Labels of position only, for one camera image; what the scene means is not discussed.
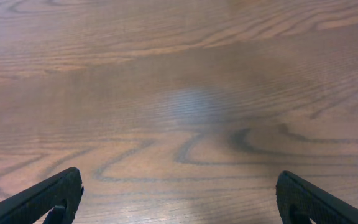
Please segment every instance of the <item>brown wooden tabletop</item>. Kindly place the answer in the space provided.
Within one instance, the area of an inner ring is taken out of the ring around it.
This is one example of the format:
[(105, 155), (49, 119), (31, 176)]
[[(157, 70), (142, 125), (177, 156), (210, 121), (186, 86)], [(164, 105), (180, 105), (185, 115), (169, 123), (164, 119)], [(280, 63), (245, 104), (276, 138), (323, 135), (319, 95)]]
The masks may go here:
[(0, 201), (71, 166), (74, 223), (358, 208), (358, 0), (0, 0)]

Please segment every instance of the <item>wood grain pattern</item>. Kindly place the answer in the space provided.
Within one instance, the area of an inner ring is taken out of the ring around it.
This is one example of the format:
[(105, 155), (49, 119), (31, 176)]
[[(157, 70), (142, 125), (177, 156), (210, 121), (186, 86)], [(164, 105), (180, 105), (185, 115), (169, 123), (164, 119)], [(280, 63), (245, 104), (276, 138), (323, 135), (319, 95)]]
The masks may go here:
[(75, 223), (358, 207), (358, 1), (0, 1), (0, 200), (70, 166)]

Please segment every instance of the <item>wood grain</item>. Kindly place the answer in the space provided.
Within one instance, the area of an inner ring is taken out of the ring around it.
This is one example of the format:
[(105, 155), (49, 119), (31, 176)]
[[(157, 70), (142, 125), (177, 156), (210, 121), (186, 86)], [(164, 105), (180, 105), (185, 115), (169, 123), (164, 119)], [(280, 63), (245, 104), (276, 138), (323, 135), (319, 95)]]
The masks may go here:
[(70, 166), (75, 223), (358, 208), (358, 1), (0, 1), (0, 201)]

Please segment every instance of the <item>black plastic part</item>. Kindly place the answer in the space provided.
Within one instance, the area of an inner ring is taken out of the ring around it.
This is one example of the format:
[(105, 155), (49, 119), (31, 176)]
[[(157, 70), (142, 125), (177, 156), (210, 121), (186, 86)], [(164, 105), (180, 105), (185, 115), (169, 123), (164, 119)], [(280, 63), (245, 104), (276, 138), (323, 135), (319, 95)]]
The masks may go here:
[(283, 224), (358, 224), (358, 209), (289, 171), (278, 178), (276, 194)]
[(68, 168), (0, 202), (0, 224), (34, 223), (51, 208), (54, 211), (48, 216), (54, 224), (71, 224), (82, 191), (80, 171), (76, 167)]

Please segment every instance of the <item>wooden table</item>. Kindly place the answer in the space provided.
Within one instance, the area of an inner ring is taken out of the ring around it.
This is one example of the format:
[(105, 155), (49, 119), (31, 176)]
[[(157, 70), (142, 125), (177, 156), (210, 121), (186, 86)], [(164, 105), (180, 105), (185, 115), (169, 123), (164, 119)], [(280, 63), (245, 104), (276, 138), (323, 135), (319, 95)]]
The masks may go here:
[(358, 0), (0, 0), (0, 201), (71, 166), (75, 223), (358, 208)]

